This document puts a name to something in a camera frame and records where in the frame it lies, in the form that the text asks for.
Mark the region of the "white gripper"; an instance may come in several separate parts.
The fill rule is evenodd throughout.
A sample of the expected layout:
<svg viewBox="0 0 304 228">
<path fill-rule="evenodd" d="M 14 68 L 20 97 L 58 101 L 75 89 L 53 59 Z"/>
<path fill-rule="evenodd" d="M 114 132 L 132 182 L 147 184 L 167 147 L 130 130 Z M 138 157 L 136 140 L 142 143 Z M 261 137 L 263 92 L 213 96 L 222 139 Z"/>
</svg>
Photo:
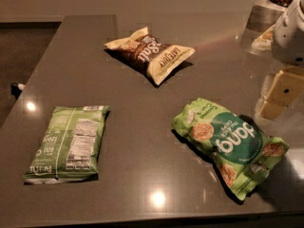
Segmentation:
<svg viewBox="0 0 304 228">
<path fill-rule="evenodd" d="M 304 66 L 304 0 L 293 0 L 277 19 L 272 53 L 284 64 Z M 303 67 L 284 67 L 268 74 L 256 104 L 256 114 L 274 120 L 303 90 Z"/>
</svg>

